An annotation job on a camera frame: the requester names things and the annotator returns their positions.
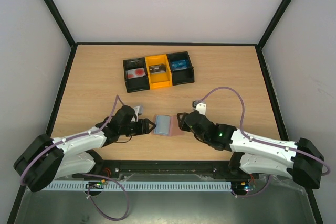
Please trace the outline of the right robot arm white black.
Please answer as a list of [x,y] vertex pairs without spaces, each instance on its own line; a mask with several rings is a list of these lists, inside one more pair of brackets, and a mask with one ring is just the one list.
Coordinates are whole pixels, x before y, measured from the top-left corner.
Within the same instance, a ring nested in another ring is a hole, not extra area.
[[198,111],[177,114],[180,130],[191,132],[202,143],[218,151],[233,153],[229,172],[269,174],[292,179],[302,187],[319,189],[324,157],[306,138],[278,141],[245,133],[227,124],[214,124]]

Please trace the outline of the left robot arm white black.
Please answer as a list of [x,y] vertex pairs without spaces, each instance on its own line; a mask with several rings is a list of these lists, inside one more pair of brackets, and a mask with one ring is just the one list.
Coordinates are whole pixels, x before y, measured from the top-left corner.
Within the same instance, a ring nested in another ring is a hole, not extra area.
[[36,137],[15,161],[13,168],[20,183],[38,192],[53,180],[79,173],[98,173],[102,158],[95,152],[120,136],[132,138],[151,133],[156,125],[148,118],[139,118],[135,108],[123,105],[94,127],[65,137]]

